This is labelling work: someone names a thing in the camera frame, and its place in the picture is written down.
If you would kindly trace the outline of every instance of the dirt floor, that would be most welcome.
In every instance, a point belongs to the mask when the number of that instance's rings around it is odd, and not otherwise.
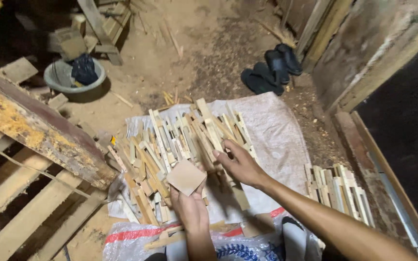
[[[263,7],[258,2],[156,0],[154,5],[158,9],[139,2],[143,23],[137,16],[131,19],[121,50],[124,65],[102,62],[110,82],[106,86],[134,107],[108,92],[90,103],[69,103],[67,110],[98,132],[120,135],[126,130],[125,118],[166,105],[163,91],[175,93],[178,88],[179,97],[205,98],[207,102],[253,95],[241,82],[240,73],[264,61],[264,52],[279,43],[251,19],[256,17],[272,26],[280,21],[272,15],[273,6]],[[171,41],[167,39],[166,43],[161,36],[156,20],[164,16],[159,10],[165,14],[178,44],[183,46],[182,59]],[[332,135],[326,131],[330,124],[316,99],[311,77],[308,74],[294,77],[281,99],[294,111],[312,163],[321,167],[344,163]],[[112,224],[119,221],[125,220],[108,217],[107,206],[103,206],[68,243],[72,260],[101,260],[105,237]],[[66,258],[61,251],[54,260]]]

